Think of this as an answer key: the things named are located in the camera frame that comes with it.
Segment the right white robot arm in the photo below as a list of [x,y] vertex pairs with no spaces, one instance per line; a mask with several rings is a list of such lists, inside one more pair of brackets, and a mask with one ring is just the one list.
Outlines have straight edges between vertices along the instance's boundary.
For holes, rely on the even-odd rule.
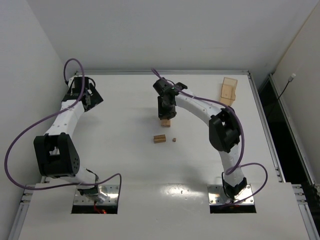
[[224,192],[228,198],[234,200],[247,185],[247,179],[240,169],[244,155],[243,128],[234,110],[213,101],[213,104],[221,105],[217,107],[210,103],[210,100],[195,96],[181,82],[172,85],[166,79],[159,78],[153,88],[158,93],[158,118],[161,121],[173,119],[177,114],[176,107],[180,107],[208,126],[209,142],[218,151],[224,170]]

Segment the clear amber plastic box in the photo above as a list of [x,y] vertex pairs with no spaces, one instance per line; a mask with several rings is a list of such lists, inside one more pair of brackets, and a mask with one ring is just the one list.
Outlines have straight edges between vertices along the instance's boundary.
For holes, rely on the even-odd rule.
[[224,77],[222,87],[221,87],[221,95],[220,102],[232,106],[234,101],[236,100],[236,88],[237,88],[238,80]]

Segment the dark striped wood block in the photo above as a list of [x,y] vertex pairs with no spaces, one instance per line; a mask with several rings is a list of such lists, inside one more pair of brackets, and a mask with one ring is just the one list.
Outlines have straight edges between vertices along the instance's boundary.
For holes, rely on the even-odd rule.
[[158,143],[165,143],[167,141],[166,139],[166,135],[165,134],[161,134],[161,135],[155,135],[153,137],[153,142],[155,144],[158,144]]

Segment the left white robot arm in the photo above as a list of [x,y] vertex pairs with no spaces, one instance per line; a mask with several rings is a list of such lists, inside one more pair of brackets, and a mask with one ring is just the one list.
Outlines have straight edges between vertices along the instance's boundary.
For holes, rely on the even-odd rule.
[[81,115],[100,104],[103,98],[90,77],[84,78],[84,92],[79,102],[76,100],[81,93],[82,78],[74,77],[68,85],[68,91],[61,102],[61,113],[45,134],[36,136],[33,141],[35,155],[43,177],[75,183],[82,196],[93,199],[101,194],[101,188],[93,185],[99,177],[81,166],[72,136]]

